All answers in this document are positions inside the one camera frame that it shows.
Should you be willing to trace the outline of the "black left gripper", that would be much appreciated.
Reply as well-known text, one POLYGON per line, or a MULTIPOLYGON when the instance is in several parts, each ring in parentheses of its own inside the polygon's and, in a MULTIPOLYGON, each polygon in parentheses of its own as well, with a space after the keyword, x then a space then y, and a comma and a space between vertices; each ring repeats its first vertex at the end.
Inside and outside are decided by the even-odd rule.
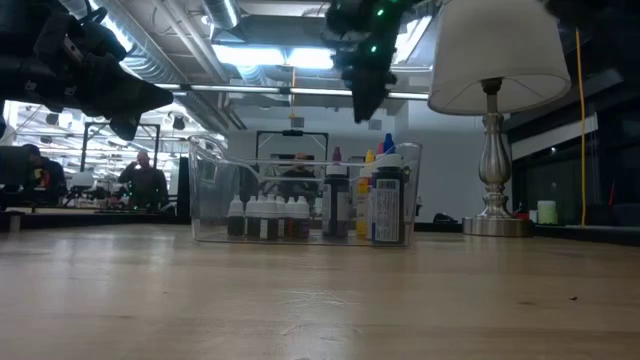
POLYGON ((111 118, 109 127, 122 140, 134 140, 140 114, 174 101, 170 91, 121 69, 127 50, 97 22, 53 14, 39 31, 33 52, 57 80, 75 90, 81 108, 111 118))

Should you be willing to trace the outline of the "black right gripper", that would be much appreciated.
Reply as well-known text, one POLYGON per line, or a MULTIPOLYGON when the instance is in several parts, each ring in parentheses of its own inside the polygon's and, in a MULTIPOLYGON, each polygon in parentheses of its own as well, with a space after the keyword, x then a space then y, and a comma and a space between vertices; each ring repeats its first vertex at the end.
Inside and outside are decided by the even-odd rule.
POLYGON ((415 0, 331 0, 326 26, 337 40, 326 40, 341 78, 352 86, 354 122, 369 121, 388 95, 385 86, 356 83, 361 79, 395 85, 391 72, 403 17, 415 0))

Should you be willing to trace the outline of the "large pink-capped coloring bottle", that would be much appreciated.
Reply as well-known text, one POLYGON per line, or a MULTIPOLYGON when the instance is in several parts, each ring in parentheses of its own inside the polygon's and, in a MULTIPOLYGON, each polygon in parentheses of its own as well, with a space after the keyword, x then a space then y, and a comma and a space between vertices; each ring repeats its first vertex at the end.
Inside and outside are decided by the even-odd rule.
POLYGON ((326 167, 322 198, 323 235, 335 239, 346 238, 350 226, 350 182, 348 168, 341 162, 341 149, 336 146, 332 164, 326 167))

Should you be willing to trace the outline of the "large blue-capped coloring bottle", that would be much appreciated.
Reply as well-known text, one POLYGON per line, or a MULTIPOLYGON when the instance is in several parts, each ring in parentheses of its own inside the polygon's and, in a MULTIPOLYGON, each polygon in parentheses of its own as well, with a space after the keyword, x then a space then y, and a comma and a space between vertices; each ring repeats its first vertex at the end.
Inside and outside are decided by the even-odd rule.
POLYGON ((372 241, 401 245, 405 237, 403 159, 391 133, 385 135, 383 143, 384 154, 376 157, 372 177, 372 241))

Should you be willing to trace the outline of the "person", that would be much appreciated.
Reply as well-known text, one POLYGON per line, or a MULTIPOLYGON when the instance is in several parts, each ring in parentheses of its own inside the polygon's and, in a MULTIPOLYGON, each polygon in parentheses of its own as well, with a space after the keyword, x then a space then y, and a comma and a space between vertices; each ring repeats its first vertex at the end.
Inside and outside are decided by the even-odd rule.
POLYGON ((151 165, 146 151, 140 151, 136 160, 126 166, 118 182, 132 187, 130 201, 138 209, 153 211, 169 203, 165 174, 151 165))
POLYGON ((318 196, 319 184, 314 181, 315 174, 304 165, 293 165, 281 176, 290 179, 278 185, 279 193, 283 198, 293 197, 298 200, 303 197, 306 201, 314 201, 318 196))
POLYGON ((25 144, 23 148, 29 154, 33 170, 31 188, 36 189, 36 202, 57 206, 60 199, 67 194, 67 182, 62 165, 41 154, 33 144, 25 144))

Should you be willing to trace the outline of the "clear plastic bin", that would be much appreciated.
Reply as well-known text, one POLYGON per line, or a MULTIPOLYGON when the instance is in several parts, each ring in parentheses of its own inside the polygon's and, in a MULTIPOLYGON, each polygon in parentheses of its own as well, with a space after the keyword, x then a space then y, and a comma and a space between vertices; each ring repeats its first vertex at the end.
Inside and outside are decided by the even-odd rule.
POLYGON ((285 137, 263 134, 260 137, 259 157, 255 158, 255 138, 247 143, 230 144, 220 136, 193 136, 190 145, 190 190, 191 224, 195 240, 199 242, 248 242, 248 243, 284 243, 342 246, 406 247, 410 244, 418 200, 418 185, 422 148, 416 143, 395 143, 397 153, 403 159, 405 179, 404 190, 404 226, 405 237, 401 245, 379 245, 372 241, 372 177, 378 144, 372 147, 355 149, 346 143, 330 142, 329 157, 324 160, 324 138, 321 136, 285 137), (341 165, 348 168, 350 182, 350 226, 344 239, 325 237, 322 231, 323 218, 323 181, 326 167, 332 164, 334 148, 341 149, 341 165), (374 153, 371 163, 371 182, 368 204, 368 239, 359 240, 356 236, 356 185, 360 170, 365 166, 368 150, 374 153), (264 240, 246 236, 230 236, 227 233, 227 214, 229 204, 235 195, 239 195, 244 204, 252 196, 258 196, 262 202, 273 194, 277 207, 280 198, 278 190, 284 178, 281 174, 293 165, 304 165, 315 174, 314 181, 319 184, 319 194, 314 201, 307 201, 310 211, 310 233, 304 240, 283 238, 279 232, 276 240, 264 240))

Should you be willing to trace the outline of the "black monitor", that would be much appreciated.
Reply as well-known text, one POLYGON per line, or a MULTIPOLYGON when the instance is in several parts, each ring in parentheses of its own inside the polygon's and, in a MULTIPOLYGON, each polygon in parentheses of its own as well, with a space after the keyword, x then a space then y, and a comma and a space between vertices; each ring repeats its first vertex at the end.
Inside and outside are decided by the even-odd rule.
POLYGON ((0 185, 22 186, 29 179, 29 151, 19 146, 0 146, 0 185))

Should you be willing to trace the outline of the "silver table lamp white shade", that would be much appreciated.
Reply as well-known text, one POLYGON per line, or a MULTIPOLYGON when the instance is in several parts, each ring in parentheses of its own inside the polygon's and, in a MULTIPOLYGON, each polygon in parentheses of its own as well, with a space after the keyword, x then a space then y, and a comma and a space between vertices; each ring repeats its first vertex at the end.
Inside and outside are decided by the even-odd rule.
POLYGON ((511 162, 504 117, 553 102, 570 87, 557 21, 540 0, 444 1, 428 106, 444 115, 481 117, 485 137, 478 168, 484 209, 463 219, 464 234, 530 235, 530 222, 507 209, 511 162))

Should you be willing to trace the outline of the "pale green cylinder container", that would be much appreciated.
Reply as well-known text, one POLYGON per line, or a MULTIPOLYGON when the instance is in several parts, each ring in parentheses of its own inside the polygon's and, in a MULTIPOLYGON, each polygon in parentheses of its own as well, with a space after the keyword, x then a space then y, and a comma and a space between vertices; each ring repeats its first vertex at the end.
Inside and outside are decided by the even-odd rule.
POLYGON ((557 206, 553 200, 540 200, 537 202, 538 223, 546 225, 556 225, 557 206))

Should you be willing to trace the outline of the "long silver ventilation duct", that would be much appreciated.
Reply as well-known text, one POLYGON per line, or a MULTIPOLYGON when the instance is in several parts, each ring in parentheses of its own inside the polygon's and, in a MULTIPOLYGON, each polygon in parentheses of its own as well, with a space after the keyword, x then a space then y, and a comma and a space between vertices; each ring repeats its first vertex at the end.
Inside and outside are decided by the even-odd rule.
MULTIPOLYGON (((169 59, 158 43, 152 39, 143 26, 125 9, 120 0, 60 0, 60 2, 78 18, 87 14, 87 6, 92 9, 104 7, 107 16, 103 25, 111 24, 111 31, 120 35, 120 42, 130 50, 122 64, 134 74, 151 83, 187 83, 187 76, 169 59)), ((237 129, 237 123, 212 101, 195 92, 177 95, 175 101, 182 105, 188 115, 195 119, 205 130, 227 133, 237 129)))

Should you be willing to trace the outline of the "black gantry frame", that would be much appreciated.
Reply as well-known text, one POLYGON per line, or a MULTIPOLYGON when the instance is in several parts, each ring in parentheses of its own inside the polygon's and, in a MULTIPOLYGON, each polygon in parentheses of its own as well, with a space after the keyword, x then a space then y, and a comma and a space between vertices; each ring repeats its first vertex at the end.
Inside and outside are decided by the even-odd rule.
POLYGON ((256 131, 256 136, 255 136, 255 158, 259 157, 259 151, 260 151, 260 147, 263 146, 259 141, 260 141, 260 137, 263 134, 269 134, 269 135, 282 135, 285 137, 302 137, 302 136, 312 136, 313 138, 315 136, 321 136, 324 138, 324 144, 320 145, 321 148, 324 150, 324 160, 328 160, 328 155, 329 155, 329 151, 328 151, 328 147, 329 147, 329 133, 326 132, 308 132, 308 131, 303 131, 303 130, 296 130, 296 129, 289 129, 289 130, 281 130, 281 131, 275 131, 275 130, 257 130, 256 131))

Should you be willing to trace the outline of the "short silver ventilation duct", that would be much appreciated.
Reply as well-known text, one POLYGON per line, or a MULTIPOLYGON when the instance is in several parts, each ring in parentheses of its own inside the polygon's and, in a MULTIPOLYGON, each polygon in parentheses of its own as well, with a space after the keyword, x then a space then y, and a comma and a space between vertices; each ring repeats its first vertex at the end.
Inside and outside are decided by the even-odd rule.
POLYGON ((231 29, 241 20, 237 0, 201 0, 206 15, 215 28, 231 29))

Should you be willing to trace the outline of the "black aluminium table frame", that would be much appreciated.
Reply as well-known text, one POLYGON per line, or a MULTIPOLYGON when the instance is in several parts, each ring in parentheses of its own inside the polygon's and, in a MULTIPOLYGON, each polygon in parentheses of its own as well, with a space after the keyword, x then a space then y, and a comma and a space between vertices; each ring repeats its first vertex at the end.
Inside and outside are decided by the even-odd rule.
MULTIPOLYGON (((54 229, 66 227, 115 226, 130 224, 179 225, 191 228, 186 217, 161 215, 135 215, 124 213, 100 214, 27 214, 0 212, 0 232, 8 232, 13 217, 20 220, 21 230, 54 229)), ((561 227, 535 225, 532 234, 539 237, 613 244, 640 248, 640 228, 622 227, 561 227)))

